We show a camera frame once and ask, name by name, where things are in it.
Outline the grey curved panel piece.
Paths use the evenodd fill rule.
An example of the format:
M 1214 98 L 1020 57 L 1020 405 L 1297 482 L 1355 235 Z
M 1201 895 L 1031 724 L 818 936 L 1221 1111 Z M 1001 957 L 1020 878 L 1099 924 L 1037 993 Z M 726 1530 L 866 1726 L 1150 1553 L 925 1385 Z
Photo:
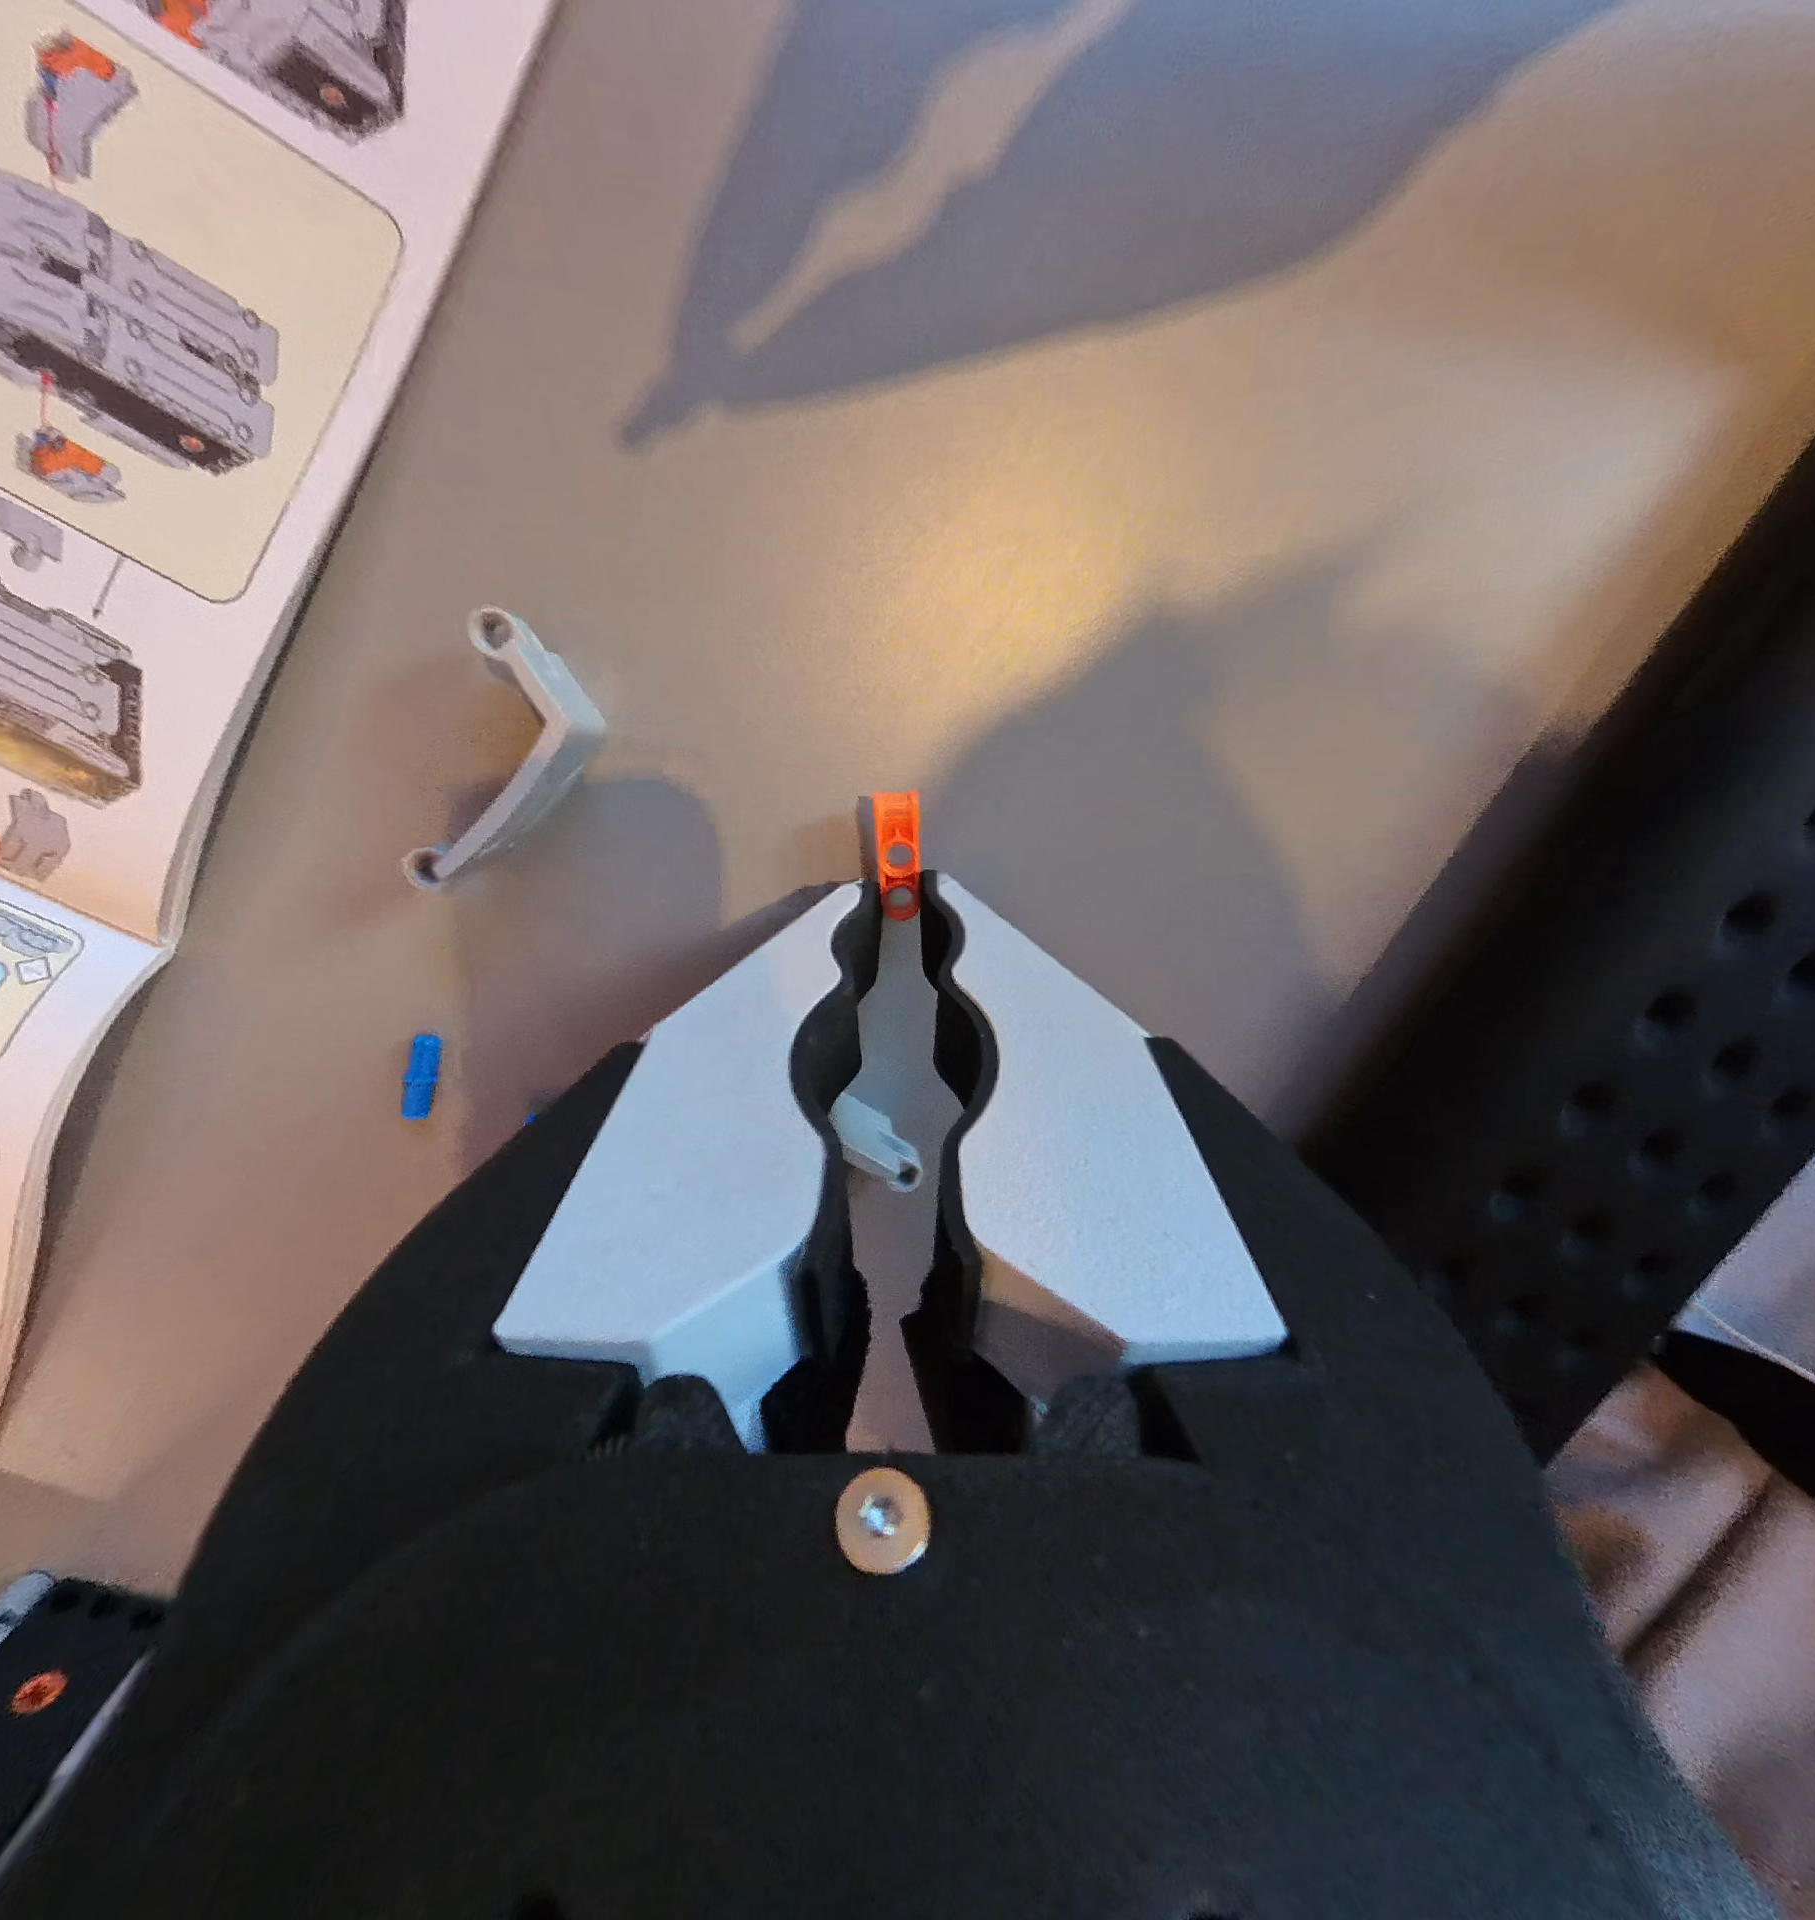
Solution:
M 607 717 L 572 668 L 523 617 L 480 607 L 468 612 L 464 631 L 487 672 L 527 701 L 538 731 L 510 780 L 456 840 L 403 858 L 401 876 L 423 893 L 447 889 L 520 843 L 581 785 L 607 738 Z

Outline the small grey building piece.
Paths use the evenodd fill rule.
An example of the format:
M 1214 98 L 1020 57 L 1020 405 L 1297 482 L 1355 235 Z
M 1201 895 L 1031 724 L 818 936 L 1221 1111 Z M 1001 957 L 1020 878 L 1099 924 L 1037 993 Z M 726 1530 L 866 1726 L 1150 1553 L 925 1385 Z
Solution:
M 847 1164 L 893 1193 L 917 1191 L 925 1174 L 917 1149 L 894 1133 L 888 1115 L 843 1091 L 831 1109 L 831 1123 Z

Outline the orange thin beam piece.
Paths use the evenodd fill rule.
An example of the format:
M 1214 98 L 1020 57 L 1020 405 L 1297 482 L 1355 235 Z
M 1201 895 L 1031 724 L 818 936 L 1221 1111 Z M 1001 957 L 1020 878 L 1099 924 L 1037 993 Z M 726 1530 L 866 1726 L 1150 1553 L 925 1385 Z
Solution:
M 871 854 L 882 912 L 894 924 L 916 921 L 923 899 L 920 797 L 916 791 L 874 791 Z

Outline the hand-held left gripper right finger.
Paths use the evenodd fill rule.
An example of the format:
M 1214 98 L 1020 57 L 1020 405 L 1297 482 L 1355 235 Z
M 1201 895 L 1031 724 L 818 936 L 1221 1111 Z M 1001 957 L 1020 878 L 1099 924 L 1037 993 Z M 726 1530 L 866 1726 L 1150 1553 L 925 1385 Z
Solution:
M 1022 1448 L 1088 1377 L 1279 1353 L 1147 1030 L 948 874 L 923 885 L 923 970 L 957 1103 L 923 1283 L 934 1448 Z

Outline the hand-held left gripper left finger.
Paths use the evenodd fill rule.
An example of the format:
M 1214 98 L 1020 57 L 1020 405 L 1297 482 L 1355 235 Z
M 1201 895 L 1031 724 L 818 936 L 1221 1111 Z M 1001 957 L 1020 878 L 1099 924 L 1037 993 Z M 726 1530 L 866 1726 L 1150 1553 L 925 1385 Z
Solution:
M 639 1044 L 492 1327 L 518 1358 L 700 1378 L 748 1451 L 768 1400 L 832 1365 L 847 1164 L 832 1106 L 862 1068 L 867 886 L 828 886 Z

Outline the person's trousers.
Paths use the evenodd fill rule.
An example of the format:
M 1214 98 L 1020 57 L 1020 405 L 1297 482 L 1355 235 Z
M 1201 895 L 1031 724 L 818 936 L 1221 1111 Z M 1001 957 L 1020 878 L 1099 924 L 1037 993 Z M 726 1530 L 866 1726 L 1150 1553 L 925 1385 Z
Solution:
M 1615 1659 L 1785 1915 L 1815 1917 L 1815 1499 L 1636 1368 L 1545 1489 Z

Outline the black perforated chair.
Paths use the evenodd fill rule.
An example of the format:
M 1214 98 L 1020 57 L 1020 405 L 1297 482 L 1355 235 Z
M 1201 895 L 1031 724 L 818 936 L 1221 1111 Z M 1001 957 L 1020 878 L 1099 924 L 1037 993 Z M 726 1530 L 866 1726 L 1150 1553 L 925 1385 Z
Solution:
M 1815 434 L 1306 1161 L 1552 1461 L 1815 1155 Z

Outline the open instruction manual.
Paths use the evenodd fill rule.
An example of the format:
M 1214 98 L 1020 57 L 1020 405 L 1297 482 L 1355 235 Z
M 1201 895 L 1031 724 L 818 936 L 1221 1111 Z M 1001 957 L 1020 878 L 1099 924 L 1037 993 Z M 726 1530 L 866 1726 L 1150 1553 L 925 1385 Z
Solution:
M 0 2 L 0 1408 L 71 1099 L 554 12 Z

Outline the person's white shirt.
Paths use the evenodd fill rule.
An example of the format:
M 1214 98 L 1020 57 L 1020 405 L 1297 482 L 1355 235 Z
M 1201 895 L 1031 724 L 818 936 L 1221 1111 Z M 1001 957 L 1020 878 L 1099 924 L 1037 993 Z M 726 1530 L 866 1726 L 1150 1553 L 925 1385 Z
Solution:
M 1815 1155 L 1671 1324 L 1815 1382 Z

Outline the black robot assembly block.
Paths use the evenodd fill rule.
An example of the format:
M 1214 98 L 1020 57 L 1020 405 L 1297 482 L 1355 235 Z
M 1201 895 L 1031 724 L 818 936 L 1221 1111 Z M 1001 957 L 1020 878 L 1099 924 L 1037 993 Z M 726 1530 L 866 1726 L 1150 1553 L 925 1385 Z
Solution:
M 159 1596 L 48 1571 L 0 1589 L 0 1873 L 118 1713 L 168 1613 Z

